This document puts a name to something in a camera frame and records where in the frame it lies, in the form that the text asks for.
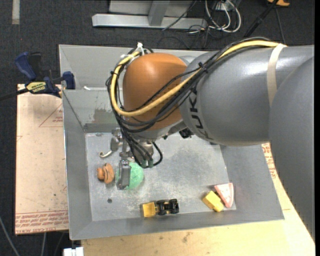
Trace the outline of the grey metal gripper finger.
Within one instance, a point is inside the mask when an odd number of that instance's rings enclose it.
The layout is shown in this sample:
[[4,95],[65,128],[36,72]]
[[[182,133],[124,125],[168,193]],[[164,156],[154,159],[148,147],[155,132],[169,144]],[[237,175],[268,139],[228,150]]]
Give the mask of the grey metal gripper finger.
[[112,131],[112,138],[110,142],[110,149],[115,152],[123,144],[123,135],[120,129],[115,129]]
[[128,160],[121,160],[118,167],[119,171],[116,186],[119,190],[124,190],[130,185],[131,166]]

